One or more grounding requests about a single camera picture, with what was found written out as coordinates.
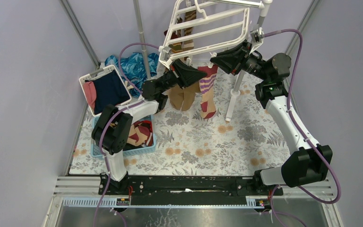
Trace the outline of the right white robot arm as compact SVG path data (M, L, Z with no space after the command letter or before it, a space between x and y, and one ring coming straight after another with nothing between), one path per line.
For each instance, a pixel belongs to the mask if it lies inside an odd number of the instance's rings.
M324 181L333 152L330 146L311 137L288 99L283 80L290 75L290 56L277 53L264 60L259 52L252 51L250 43L243 41L210 61L226 73L245 71L262 80L255 86L256 99L272 116L288 145L290 157L280 167L254 173L254 192L263 195L277 184L297 187Z

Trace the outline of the red striped sock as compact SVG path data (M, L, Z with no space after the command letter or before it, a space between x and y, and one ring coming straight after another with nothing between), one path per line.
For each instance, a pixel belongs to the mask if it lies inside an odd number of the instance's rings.
M202 93L200 115L203 119L209 119L216 113L213 87L218 67L216 65L212 65L211 68L209 66L201 66L198 67L198 70L206 73L206 76L199 81L199 88Z

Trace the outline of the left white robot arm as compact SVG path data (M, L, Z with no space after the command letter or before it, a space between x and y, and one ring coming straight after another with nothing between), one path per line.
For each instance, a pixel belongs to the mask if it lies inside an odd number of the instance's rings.
M142 98L125 106L107 105L92 131L92 139L102 153L110 181L110 189L123 194L128 187L124 177L127 174L123 163L123 149L131 126L136 121L154 115L164 109L167 103L165 91L178 86L187 88L207 74L181 60L174 61L162 76L142 84Z

